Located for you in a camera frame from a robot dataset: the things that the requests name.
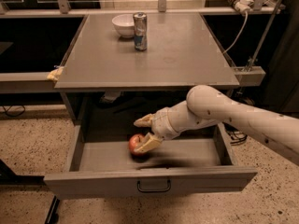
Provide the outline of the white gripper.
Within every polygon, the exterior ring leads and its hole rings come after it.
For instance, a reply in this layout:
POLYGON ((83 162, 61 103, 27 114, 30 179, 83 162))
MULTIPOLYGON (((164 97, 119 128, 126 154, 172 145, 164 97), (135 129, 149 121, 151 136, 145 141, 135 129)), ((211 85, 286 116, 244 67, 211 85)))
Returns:
POLYGON ((145 154, 158 147, 162 140, 172 140, 179 136, 179 133, 170 123, 169 110, 169 107, 165 107, 158 110, 154 115, 148 114, 134 122, 136 127, 151 127, 154 133, 138 136, 134 153, 145 154))

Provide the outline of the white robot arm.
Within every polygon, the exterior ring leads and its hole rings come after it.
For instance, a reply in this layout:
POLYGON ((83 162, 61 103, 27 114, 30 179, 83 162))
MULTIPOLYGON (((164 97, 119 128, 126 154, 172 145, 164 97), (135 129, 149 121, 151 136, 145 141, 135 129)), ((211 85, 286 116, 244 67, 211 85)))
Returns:
POLYGON ((134 152, 147 153, 164 140, 172 140, 188 130, 226 123, 250 136, 288 161, 299 164, 299 119, 236 102, 206 85, 191 88, 186 100, 165 107, 134 122, 151 132, 134 152))

